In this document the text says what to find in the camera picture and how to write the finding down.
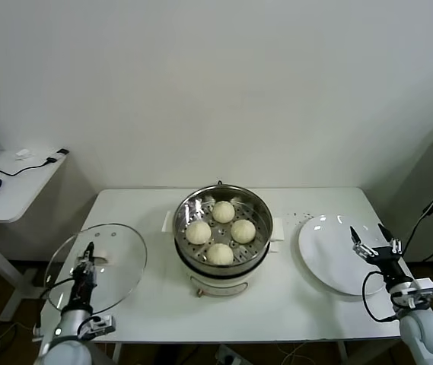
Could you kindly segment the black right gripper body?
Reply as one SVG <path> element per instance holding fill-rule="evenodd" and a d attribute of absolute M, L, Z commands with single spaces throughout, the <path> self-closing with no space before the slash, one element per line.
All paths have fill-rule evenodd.
<path fill-rule="evenodd" d="M 370 264 L 379 268 L 384 277 L 386 288 L 393 288 L 399 284 L 410 283 L 413 279 L 402 270 L 399 260 L 401 255 L 394 253 L 390 246 L 374 248 L 375 254 L 370 257 Z"/>

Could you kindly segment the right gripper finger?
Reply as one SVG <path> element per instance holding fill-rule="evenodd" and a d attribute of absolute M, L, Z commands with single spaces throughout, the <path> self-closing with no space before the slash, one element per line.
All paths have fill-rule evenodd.
<path fill-rule="evenodd" d="M 396 238 L 384 225 L 378 224 L 378 228 L 382 233 L 385 241 L 391 246 L 392 253 L 402 255 L 403 254 L 402 241 Z"/>
<path fill-rule="evenodd" d="M 358 233 L 353 227 L 350 227 L 350 233 L 353 243 L 352 249 L 358 256 L 360 256 L 362 259 L 369 259 L 377 255 L 377 252 L 374 249 L 361 241 Z"/>

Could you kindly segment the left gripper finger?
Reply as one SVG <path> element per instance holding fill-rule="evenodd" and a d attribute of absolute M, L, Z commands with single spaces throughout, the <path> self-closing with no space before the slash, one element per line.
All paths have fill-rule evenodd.
<path fill-rule="evenodd" d="M 87 275 L 94 270 L 94 267 L 94 243 L 89 242 L 86 249 L 78 257 L 78 271 L 83 275 Z"/>

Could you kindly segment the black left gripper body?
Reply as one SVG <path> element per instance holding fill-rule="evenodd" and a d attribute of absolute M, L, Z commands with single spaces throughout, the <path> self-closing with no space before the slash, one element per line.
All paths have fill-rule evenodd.
<path fill-rule="evenodd" d="M 93 311 L 91 295 L 96 284 L 95 270 L 86 266 L 78 266 L 72 273 L 74 284 L 64 311 L 84 310 Z"/>

